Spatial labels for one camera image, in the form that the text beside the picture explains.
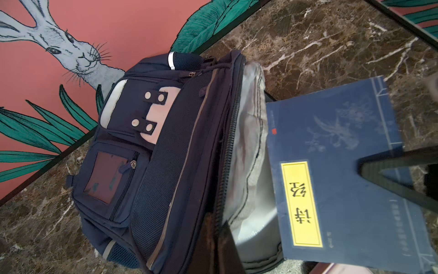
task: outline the painted leaf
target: painted leaf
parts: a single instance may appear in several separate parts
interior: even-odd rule
[[[10,170],[2,171],[2,172],[0,172],[0,182],[11,180],[11,179],[14,179],[16,177],[23,176],[27,173],[31,173],[31,172],[40,170],[42,167],[47,165],[50,161],[51,160],[45,160],[42,162],[28,164],[26,166],[16,167],[16,168],[13,168]]]
[[[60,118],[59,116],[51,113],[48,110],[43,109],[42,107],[33,104],[29,100],[26,100],[26,102],[28,102],[28,104],[31,105],[46,121],[51,123],[60,131],[67,134],[67,136],[72,138],[73,140],[79,140],[82,136],[84,136],[82,130],[78,129],[66,120]]]
[[[382,4],[389,7],[418,7],[438,3],[437,0],[384,0]]]
[[[433,9],[428,9],[425,11],[414,12],[411,14],[406,14],[405,18],[414,24],[418,24],[425,21],[437,20],[438,19],[438,7]]]
[[[192,14],[184,24],[171,51],[192,52],[213,36],[215,25],[231,0],[213,0]]]
[[[0,132],[9,138],[24,144],[39,147],[55,153],[61,153],[61,151],[46,137],[27,125],[17,121],[13,117],[6,115],[4,111],[0,111]]]
[[[256,2],[254,0],[212,0],[189,17],[178,33],[171,51],[193,52]]]
[[[40,119],[2,108],[0,108],[0,113],[3,113],[4,115],[7,115],[8,117],[28,126],[42,136],[46,137],[49,141],[57,142],[67,146],[71,146],[74,143],[74,140],[65,135],[62,131]]]
[[[65,107],[68,113],[70,113],[70,115],[81,126],[87,130],[92,130],[95,126],[97,126],[96,121],[91,119],[91,117],[68,96],[63,85],[59,86],[59,97],[61,98],[62,105]]]
[[[0,163],[36,162],[55,158],[56,155],[25,152],[25,151],[0,151]]]
[[[232,0],[227,5],[224,13],[217,21],[213,35],[226,27],[229,23],[239,17],[239,15],[244,13],[251,5],[254,4],[255,3],[253,2],[253,0]]]
[[[100,115],[100,111],[103,108],[102,85],[98,85],[96,89],[96,107],[97,107],[97,113]]]
[[[431,26],[431,27],[427,27],[427,28],[423,28],[425,31],[427,31],[428,33],[434,35],[435,37],[438,36],[438,25],[437,26]]]

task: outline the wall mural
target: wall mural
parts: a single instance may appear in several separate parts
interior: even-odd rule
[[[385,7],[438,39],[438,0],[378,0]]]
[[[193,52],[257,2],[2,1],[0,199],[97,125],[125,70]]]

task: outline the blue book cover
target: blue book cover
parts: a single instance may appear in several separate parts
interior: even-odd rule
[[[382,77],[267,103],[267,112],[287,259],[432,273],[421,208],[357,172],[360,158],[402,151]],[[387,176],[412,185],[408,168]]]

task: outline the rabbit eye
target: rabbit eye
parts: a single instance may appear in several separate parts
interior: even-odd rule
[[[74,38],[73,38],[73,36],[71,36],[71,34],[70,33],[68,33],[68,32],[65,32],[65,36],[67,37],[67,39],[71,42],[71,43],[73,43],[74,42]]]
[[[57,50],[57,49],[54,49],[51,47],[46,48],[46,51],[50,52],[51,54],[60,54],[61,53],[60,50]]]

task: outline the mesh side pocket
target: mesh side pocket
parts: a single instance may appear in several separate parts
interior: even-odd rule
[[[115,262],[121,264],[128,268],[139,268],[139,263],[135,255],[126,250],[126,248],[122,247],[118,243],[115,243],[111,252],[107,258],[108,261]]]
[[[177,53],[173,54],[173,63],[175,68],[180,71],[197,71],[201,69],[201,64],[204,61],[199,55],[193,53]]]

